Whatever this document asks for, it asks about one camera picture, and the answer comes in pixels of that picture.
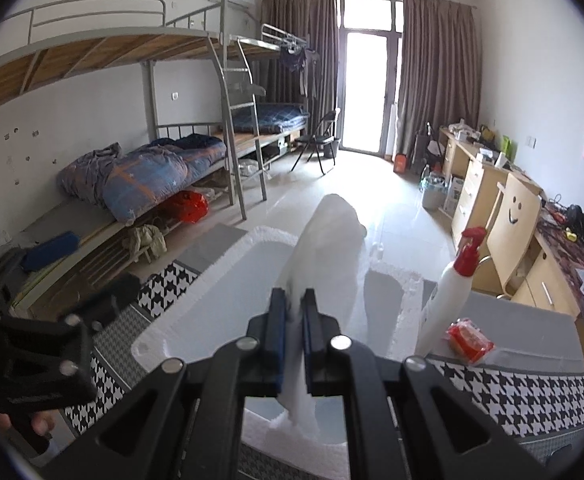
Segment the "red spray nozzle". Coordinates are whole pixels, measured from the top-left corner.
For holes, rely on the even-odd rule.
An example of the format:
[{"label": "red spray nozzle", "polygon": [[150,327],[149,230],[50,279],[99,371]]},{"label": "red spray nozzle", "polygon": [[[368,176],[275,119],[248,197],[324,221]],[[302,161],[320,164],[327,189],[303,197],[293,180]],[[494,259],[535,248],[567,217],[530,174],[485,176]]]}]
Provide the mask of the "red spray nozzle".
[{"label": "red spray nozzle", "polygon": [[473,276],[478,267],[478,248],[485,240],[488,232],[485,227],[470,227],[461,233],[463,238],[467,238],[468,241],[460,249],[460,253],[456,257],[454,262],[454,269],[461,276],[466,278]]}]

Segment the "human hand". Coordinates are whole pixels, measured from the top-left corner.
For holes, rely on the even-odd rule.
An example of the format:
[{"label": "human hand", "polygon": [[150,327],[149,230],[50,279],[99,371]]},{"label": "human hand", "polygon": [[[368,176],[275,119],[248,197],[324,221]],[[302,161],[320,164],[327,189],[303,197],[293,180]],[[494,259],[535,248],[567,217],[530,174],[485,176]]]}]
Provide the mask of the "human hand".
[{"label": "human hand", "polygon": [[[3,431],[12,427],[10,416],[0,413],[0,429]],[[38,412],[32,416],[32,430],[34,433],[44,436],[48,431],[54,430],[54,417],[52,412]]]}]

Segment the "folding chair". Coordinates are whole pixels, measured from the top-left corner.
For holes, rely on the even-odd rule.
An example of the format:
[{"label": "folding chair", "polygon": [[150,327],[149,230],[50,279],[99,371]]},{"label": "folding chair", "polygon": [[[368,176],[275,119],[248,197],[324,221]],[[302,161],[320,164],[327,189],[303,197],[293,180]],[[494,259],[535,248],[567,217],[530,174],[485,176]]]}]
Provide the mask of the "folding chair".
[{"label": "folding chair", "polygon": [[336,120],[339,118],[340,113],[341,113],[340,108],[335,108],[332,111],[327,112],[325,115],[323,115],[319,123],[316,125],[316,128],[310,135],[300,136],[298,137],[298,139],[296,139],[296,143],[302,144],[303,149],[301,150],[301,153],[296,159],[296,162],[292,166],[290,173],[294,171],[294,168],[298,164],[298,161],[301,160],[301,157],[303,156],[303,153],[305,153],[307,147],[313,146],[314,150],[312,153],[310,153],[310,156],[307,158],[307,162],[310,161],[312,155],[316,152],[316,156],[319,158],[319,166],[321,168],[321,173],[325,175],[326,173],[325,171],[323,171],[323,164],[321,162],[321,154],[319,153],[319,146],[322,147],[325,146],[326,144],[329,146],[329,152],[331,153],[332,162],[334,163],[334,165],[329,169],[329,171],[334,169],[334,166],[336,165],[336,157],[334,156],[334,147],[332,146],[332,142],[336,140],[336,136],[334,135],[334,125],[336,124]]}]

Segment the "beige cloth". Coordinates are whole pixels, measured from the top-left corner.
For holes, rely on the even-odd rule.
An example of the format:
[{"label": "beige cloth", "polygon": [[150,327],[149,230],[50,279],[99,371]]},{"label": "beige cloth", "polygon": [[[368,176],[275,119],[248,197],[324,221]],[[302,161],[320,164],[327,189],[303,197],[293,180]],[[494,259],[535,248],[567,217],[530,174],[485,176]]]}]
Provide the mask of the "beige cloth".
[{"label": "beige cloth", "polygon": [[480,50],[472,7],[446,0],[403,0],[403,62],[396,153],[411,156],[416,135],[460,118],[476,128]]},{"label": "beige cloth", "polygon": [[156,225],[148,224],[130,229],[128,238],[123,240],[123,247],[130,250],[130,258],[134,261],[138,259],[138,251],[147,246],[150,247],[149,253],[154,259],[168,251],[163,233]]},{"label": "beige cloth", "polygon": [[[281,28],[308,41],[319,56],[313,76],[316,95],[309,96],[310,126],[336,107],[339,66],[337,0],[263,0],[261,22]],[[258,83],[270,103],[302,103],[298,72],[272,59],[261,62]]]}]

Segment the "wooden chair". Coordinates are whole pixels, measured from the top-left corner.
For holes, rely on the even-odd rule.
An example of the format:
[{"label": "wooden chair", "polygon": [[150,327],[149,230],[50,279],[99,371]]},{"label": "wooden chair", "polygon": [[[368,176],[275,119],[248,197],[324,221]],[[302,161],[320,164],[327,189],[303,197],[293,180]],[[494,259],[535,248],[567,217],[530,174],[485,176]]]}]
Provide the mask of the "wooden chair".
[{"label": "wooden chair", "polygon": [[534,237],[540,214],[540,197],[512,173],[507,175],[505,189],[501,191],[487,226],[486,244],[490,255],[480,263],[493,261],[504,292],[499,298],[511,298],[507,285],[523,262]]},{"label": "wooden chair", "polygon": [[290,170],[290,173],[294,171],[294,168],[298,164],[298,161],[301,160],[301,157],[303,156],[303,153],[305,152],[308,146],[313,146],[314,151],[310,153],[310,156],[307,158],[307,162],[310,161],[312,155],[316,152],[316,156],[319,159],[319,167],[321,168],[321,173],[323,175],[325,175],[326,173],[325,171],[323,171],[323,164],[321,162],[319,146],[326,145],[329,146],[329,152],[331,153],[332,156],[332,162],[334,163],[334,166],[336,165],[336,157],[334,156],[334,148],[332,147],[332,142],[336,140],[336,136],[334,134],[334,125],[336,124],[336,121],[339,118],[340,113],[341,113],[340,108],[335,108],[327,112],[325,115],[323,115],[323,117],[321,117],[321,120],[316,125],[316,128],[310,135],[300,136],[296,139],[295,142],[297,143],[297,145],[302,144],[303,149],[301,150],[301,153],[299,153],[296,162],[294,163],[292,169]]}]

